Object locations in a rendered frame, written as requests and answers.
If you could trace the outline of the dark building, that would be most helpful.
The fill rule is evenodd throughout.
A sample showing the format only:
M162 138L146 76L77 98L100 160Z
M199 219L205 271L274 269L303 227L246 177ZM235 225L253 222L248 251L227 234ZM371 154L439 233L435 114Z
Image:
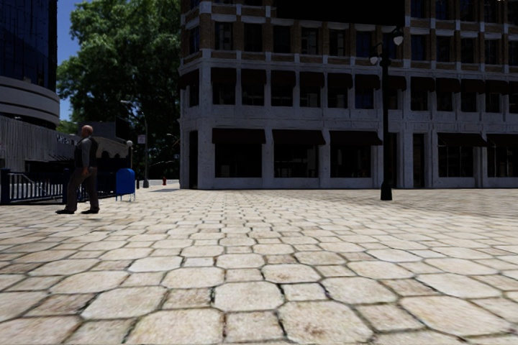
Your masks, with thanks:
M92 137L98 142L96 159L100 171L115 173L119 169L132 167L133 141L117 136L118 125L115 121L82 121L78 123L79 131L85 125L93 127Z

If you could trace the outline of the blue letter box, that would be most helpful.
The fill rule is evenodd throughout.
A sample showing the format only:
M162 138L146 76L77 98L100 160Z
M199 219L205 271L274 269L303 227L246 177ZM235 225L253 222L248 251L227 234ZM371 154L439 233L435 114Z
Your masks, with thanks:
M135 172L129 168L118 169L115 176L115 198L122 199L128 195L129 201L136 197L135 195Z

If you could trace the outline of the black street lamp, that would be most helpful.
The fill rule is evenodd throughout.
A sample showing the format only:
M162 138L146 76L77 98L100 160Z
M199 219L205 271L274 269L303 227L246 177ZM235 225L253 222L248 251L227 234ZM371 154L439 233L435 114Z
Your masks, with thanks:
M370 56L370 62L375 65L379 63L382 69L381 90L382 90L382 127L383 127L383 180L381 183L381 200L391 201L391 148L389 134L389 66L391 65L389 40L392 39L395 46L399 46L404 40L402 26L396 26L386 40L377 43Z

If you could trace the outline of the trees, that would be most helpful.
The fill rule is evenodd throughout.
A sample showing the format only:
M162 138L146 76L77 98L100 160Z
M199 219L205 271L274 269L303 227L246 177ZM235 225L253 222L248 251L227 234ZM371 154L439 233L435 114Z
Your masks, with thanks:
M71 121L129 118L132 135L145 134L151 179L175 178L178 166L181 52L180 0L89 0L71 12L79 50L58 66L57 90L71 105ZM135 146L135 167L145 169L145 146Z

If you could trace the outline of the dark stairway railing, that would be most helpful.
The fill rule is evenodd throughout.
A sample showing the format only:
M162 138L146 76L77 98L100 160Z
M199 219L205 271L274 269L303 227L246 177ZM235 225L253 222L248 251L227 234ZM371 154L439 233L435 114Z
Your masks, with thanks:
M68 182L72 170L61 172L13 172L1 170L0 204L29 203L33 201L67 201ZM115 197L116 172L102 172L96 182L98 197Z

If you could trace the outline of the person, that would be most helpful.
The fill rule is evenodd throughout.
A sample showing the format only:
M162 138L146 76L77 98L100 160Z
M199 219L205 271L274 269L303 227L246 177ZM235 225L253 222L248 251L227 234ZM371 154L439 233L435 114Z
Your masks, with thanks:
M81 127L81 139L78 141L75 151L75 167L68 182L67 203L64 209L56 211L56 214L74 214L78 208L77 190L84 184L90 201L90 208L82 214L95 214L99 212L99 197L96 190L98 142L92 137L94 129L91 125Z

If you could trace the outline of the glass tower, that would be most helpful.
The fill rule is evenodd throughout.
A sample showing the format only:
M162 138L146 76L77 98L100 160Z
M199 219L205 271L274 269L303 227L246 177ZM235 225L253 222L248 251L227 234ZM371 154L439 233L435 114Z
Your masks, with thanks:
M58 132L58 0L0 0L0 172L73 161Z

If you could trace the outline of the grey street lamp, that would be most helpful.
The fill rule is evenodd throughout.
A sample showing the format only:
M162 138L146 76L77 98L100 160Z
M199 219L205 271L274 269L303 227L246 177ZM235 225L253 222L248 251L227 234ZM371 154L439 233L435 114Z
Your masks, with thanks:
M136 105L132 101L128 100L121 100L122 104L125 104L127 106L131 106L134 109L137 109L137 113L140 114L140 117L143 118L144 121L144 128L145 128L145 172L144 172L144 180L143 180L143 188L149 188L149 176L148 176L148 168L149 168L149 149L148 149L148 143L149 143L149 136L148 136L148 124L147 124L147 117L145 113L141 110L140 107L136 107Z

